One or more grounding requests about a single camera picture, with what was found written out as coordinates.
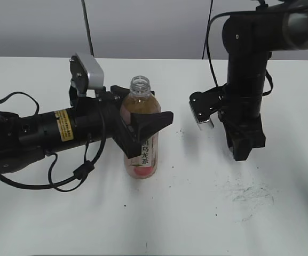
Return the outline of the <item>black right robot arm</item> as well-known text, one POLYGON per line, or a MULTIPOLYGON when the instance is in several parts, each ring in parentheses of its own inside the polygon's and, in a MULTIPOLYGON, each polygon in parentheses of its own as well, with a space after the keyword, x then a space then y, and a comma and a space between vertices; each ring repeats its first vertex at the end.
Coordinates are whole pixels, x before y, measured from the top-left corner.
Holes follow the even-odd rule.
POLYGON ((308 50, 308 1, 231 14, 222 39, 228 68, 218 117, 234 159, 245 161, 252 149, 265 146, 260 107, 272 53, 308 50))

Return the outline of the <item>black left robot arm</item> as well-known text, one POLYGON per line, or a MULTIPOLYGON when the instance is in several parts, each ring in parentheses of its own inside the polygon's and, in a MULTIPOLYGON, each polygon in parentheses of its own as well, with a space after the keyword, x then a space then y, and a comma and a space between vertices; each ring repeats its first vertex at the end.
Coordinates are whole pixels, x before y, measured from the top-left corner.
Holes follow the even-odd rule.
POLYGON ((0 173, 13 173, 42 160, 50 152, 112 138, 128 158, 141 154, 141 145, 173 122, 173 113, 120 115, 130 91, 112 86, 96 97, 71 97, 71 107, 20 117, 0 111, 0 173))

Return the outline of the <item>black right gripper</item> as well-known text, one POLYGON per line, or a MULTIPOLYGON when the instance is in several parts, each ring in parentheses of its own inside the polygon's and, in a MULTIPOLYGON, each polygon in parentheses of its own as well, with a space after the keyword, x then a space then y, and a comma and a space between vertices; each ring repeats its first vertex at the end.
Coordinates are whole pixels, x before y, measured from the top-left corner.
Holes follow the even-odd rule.
POLYGON ((236 161, 246 161, 252 149, 265 147, 266 136, 260 115, 263 96, 262 91, 248 94, 220 92, 222 107, 218 117, 236 161))

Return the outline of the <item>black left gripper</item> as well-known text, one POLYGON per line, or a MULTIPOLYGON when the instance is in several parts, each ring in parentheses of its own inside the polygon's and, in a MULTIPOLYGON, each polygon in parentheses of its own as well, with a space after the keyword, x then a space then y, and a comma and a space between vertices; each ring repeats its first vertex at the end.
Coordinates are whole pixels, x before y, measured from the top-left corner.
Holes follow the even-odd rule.
POLYGON ((130 90, 117 85, 97 96, 79 97, 72 94, 72 127, 74 141, 81 145, 112 138, 126 156, 140 155, 140 142, 152 137, 173 123, 173 112, 153 114, 131 113, 130 128, 120 115, 122 100, 130 90))

